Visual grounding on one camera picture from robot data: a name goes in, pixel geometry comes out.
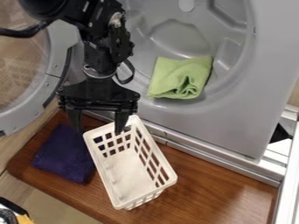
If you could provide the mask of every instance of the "washing machine door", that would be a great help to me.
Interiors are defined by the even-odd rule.
[[[21,29],[37,21],[17,0],[0,3],[0,27]],[[66,77],[75,27],[58,21],[34,38],[0,37],[0,135],[12,134],[39,117]]]
[[[297,0],[121,0],[136,44],[139,116],[203,143],[263,154],[299,68]],[[147,97],[157,57],[213,56],[197,99]],[[125,67],[120,68],[125,75]]]

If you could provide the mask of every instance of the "gray washing machine panel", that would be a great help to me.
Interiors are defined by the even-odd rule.
[[[123,0],[136,43],[134,81],[147,121],[252,158],[266,149],[299,68],[296,0]],[[214,57],[204,93],[189,101],[146,96],[158,56]],[[120,74],[126,75],[124,67]]]

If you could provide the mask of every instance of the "basket grid holes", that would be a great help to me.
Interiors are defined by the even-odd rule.
[[[146,167],[150,178],[155,181],[155,186],[163,186],[170,179],[155,154],[150,150],[150,146],[145,139],[141,140],[141,133],[137,129],[135,151],[139,154],[139,158]]]
[[[116,136],[114,132],[109,132],[94,138],[94,143],[98,145],[102,156],[107,158],[130,148],[128,141],[131,139],[131,132],[131,126],[128,126],[119,136]]]

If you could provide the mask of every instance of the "white plastic basket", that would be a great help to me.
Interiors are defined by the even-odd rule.
[[[177,183],[177,174],[137,115],[118,136],[110,123],[83,137],[117,210],[139,207]]]

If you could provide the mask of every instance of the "floor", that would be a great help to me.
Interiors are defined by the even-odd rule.
[[[0,196],[28,211],[35,224],[101,224],[65,203],[13,178],[7,172],[0,179]]]

